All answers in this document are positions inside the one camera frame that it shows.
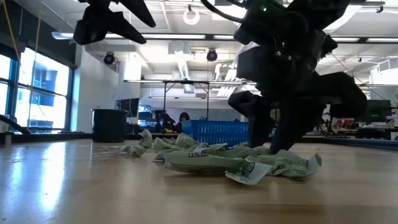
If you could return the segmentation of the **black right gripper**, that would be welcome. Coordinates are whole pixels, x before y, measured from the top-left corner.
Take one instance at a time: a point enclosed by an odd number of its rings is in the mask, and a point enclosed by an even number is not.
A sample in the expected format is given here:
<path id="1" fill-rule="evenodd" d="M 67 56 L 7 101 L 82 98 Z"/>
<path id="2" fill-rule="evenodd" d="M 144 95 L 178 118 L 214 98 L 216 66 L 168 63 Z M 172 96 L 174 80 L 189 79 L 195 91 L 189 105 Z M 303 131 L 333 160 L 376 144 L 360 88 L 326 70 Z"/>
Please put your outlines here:
<path id="1" fill-rule="evenodd" d="M 273 135 L 270 153 L 288 151 L 302 136 L 321 120 L 325 105 L 337 118 L 356 118 L 366 112 L 364 93 L 345 72 L 320 75 L 319 60 L 338 44 L 329 35 L 312 37 L 283 46 L 257 48 L 260 63 L 257 86 L 266 97 L 276 101 L 293 98 L 315 104 L 281 104 L 280 121 Z M 248 119 L 250 147 L 263 145 L 274 127 L 271 106 L 265 98 L 250 91 L 233 93 L 228 104 Z"/>

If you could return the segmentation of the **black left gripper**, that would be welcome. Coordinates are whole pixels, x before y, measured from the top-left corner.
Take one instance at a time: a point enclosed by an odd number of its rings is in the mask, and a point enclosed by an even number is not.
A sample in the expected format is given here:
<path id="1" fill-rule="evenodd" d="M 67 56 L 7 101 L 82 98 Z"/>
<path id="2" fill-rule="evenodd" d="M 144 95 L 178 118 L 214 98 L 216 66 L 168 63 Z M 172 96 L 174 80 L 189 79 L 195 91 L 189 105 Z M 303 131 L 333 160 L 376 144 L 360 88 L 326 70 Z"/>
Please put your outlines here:
<path id="1" fill-rule="evenodd" d="M 147 26 L 151 28 L 156 26 L 144 0 L 79 0 L 79 3 L 89 4 L 84 11 L 84 19 L 105 19 L 104 26 L 107 31 L 138 44 L 145 44 L 147 41 L 127 20 L 125 20 L 122 12 L 113 12 L 109 8 L 109 5 L 111 3 L 121 3 Z"/>

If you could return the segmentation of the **blue plastic basket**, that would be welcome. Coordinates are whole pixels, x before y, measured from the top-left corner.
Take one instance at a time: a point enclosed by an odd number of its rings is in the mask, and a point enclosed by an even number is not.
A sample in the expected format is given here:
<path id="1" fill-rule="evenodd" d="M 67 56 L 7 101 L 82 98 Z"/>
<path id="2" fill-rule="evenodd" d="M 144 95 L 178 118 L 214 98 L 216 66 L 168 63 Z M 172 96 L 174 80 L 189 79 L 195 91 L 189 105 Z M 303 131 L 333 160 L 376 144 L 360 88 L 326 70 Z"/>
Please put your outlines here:
<path id="1" fill-rule="evenodd" d="M 182 122 L 182 132 L 207 144 L 226 143 L 233 146 L 248 141 L 246 122 L 190 120 Z"/>

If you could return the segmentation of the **green bills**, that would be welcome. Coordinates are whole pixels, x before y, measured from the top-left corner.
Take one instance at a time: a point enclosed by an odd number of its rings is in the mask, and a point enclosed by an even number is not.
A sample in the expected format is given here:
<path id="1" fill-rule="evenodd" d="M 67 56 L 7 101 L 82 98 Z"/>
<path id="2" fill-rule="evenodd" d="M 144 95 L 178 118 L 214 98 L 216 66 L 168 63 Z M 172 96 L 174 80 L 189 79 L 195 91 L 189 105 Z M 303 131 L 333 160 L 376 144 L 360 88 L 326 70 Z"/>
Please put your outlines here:
<path id="1" fill-rule="evenodd" d="M 228 144 L 227 143 L 221 143 L 221 144 L 207 144 L 205 142 L 199 143 L 199 145 L 193 150 L 193 152 L 211 152 L 215 151 L 217 149 L 226 147 Z"/>

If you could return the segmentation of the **cluttered background workbench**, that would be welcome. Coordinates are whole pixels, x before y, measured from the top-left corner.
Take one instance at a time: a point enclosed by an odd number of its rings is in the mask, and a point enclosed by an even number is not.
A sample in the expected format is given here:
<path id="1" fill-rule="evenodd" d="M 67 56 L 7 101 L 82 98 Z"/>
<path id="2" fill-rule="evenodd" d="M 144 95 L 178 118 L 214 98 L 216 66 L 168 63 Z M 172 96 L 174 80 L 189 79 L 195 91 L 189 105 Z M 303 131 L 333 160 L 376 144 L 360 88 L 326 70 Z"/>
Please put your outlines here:
<path id="1" fill-rule="evenodd" d="M 355 135 L 357 132 L 353 118 L 332 118 L 329 124 L 329 130 L 332 134 L 339 136 Z"/>

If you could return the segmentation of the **black monitor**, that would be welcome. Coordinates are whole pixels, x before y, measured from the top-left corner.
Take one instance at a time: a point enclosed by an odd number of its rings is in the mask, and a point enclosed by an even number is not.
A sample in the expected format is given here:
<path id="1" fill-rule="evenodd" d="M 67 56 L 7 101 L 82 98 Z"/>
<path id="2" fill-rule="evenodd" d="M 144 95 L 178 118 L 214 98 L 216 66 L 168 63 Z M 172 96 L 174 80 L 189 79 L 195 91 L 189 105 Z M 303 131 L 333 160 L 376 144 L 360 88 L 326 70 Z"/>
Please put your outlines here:
<path id="1" fill-rule="evenodd" d="M 127 111 L 127 120 L 136 124 L 138 119 L 139 98 L 116 100 L 116 109 Z"/>
<path id="2" fill-rule="evenodd" d="M 390 100 L 368 100 L 366 112 L 367 122 L 384 122 L 392 115 Z"/>

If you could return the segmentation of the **person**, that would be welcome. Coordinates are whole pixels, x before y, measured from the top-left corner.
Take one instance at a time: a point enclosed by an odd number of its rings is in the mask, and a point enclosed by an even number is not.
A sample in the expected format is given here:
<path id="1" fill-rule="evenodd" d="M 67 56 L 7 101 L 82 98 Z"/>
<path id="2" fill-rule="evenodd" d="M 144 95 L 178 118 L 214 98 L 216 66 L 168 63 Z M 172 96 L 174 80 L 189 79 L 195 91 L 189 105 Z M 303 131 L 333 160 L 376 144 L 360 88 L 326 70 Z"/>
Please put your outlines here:
<path id="1" fill-rule="evenodd" d="M 189 120 L 190 120 L 190 117 L 189 117 L 188 113 L 186 113 L 186 112 L 181 113 L 180 117 L 179 117 L 179 120 L 178 120 L 178 123 L 175 126 L 176 132 L 177 133 L 181 133 L 182 132 L 182 122 L 189 121 Z"/>

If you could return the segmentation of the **dark background desk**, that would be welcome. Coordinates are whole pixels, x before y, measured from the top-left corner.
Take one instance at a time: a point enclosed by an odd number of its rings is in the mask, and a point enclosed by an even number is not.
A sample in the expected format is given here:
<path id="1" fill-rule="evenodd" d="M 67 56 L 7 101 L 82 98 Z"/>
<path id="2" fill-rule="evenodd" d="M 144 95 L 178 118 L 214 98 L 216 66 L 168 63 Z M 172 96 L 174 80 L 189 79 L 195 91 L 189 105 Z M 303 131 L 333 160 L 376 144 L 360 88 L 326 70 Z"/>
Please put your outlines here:
<path id="1" fill-rule="evenodd" d="M 383 125 L 370 124 L 358 128 L 355 134 L 359 139 L 384 139 L 398 141 L 398 128 L 387 128 Z"/>

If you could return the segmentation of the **blue storage shelf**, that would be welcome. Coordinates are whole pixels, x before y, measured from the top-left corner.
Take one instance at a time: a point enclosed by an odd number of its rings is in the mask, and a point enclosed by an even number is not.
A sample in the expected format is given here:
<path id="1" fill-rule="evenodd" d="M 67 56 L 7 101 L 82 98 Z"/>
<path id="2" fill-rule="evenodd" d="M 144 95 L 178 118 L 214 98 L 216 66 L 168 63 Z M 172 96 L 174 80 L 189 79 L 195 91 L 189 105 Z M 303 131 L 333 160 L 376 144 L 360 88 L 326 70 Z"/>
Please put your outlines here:
<path id="1" fill-rule="evenodd" d="M 157 124 L 155 120 L 155 109 L 149 105 L 139 105 L 137 123 L 141 128 L 154 132 Z"/>

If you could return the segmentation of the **black cylindrical container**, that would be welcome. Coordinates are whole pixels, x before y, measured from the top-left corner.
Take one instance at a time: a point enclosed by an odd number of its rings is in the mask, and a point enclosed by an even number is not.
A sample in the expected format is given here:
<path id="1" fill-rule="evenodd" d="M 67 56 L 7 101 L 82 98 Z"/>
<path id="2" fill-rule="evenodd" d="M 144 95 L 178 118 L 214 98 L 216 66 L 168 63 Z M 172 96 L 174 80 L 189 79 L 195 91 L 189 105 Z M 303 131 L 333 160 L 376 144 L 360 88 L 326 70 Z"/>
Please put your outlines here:
<path id="1" fill-rule="evenodd" d="M 120 143 L 126 134 L 127 111 L 111 109 L 92 109 L 93 142 Z"/>

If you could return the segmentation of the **blue-framed window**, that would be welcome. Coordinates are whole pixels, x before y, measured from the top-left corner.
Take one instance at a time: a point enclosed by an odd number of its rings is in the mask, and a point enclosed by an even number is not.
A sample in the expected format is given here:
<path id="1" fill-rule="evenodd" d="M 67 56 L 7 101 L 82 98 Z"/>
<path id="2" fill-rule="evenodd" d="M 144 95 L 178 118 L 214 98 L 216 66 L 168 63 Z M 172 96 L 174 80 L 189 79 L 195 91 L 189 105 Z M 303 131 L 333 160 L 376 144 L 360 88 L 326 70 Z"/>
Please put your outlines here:
<path id="1" fill-rule="evenodd" d="M 29 129 L 61 130 L 70 104 L 72 69 L 26 48 L 0 54 L 0 114 Z"/>

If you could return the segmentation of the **black ceiling light rail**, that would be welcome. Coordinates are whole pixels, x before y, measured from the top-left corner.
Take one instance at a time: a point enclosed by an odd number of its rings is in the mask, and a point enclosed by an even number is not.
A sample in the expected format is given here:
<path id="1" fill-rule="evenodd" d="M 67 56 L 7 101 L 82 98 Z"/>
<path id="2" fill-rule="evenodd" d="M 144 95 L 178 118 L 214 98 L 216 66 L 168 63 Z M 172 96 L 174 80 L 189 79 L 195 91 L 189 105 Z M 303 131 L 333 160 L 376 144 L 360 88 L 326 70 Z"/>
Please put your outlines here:
<path id="1" fill-rule="evenodd" d="M 150 34 L 142 35 L 147 40 L 208 40 L 235 41 L 232 35 L 214 34 Z M 52 32 L 56 40 L 72 40 L 73 33 Z M 398 37 L 331 37 L 339 44 L 398 44 Z"/>

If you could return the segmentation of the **black background frame stand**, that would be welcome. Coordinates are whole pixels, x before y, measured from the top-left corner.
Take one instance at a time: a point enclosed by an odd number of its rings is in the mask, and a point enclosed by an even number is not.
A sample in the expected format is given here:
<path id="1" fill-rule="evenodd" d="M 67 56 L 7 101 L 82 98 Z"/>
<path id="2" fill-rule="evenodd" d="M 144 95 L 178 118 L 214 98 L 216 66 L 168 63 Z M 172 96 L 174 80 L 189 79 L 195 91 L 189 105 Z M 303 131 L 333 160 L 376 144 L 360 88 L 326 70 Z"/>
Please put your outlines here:
<path id="1" fill-rule="evenodd" d="M 201 80 L 162 80 L 161 81 L 164 84 L 164 108 L 163 110 L 165 111 L 165 104 L 166 104 L 166 94 L 168 92 L 167 89 L 167 84 L 172 83 L 173 85 L 176 83 L 182 84 L 182 85 L 194 85 L 197 84 L 200 87 L 202 87 L 206 93 L 206 120 L 209 119 L 209 91 L 210 91 L 210 82 L 209 81 L 201 81 Z"/>

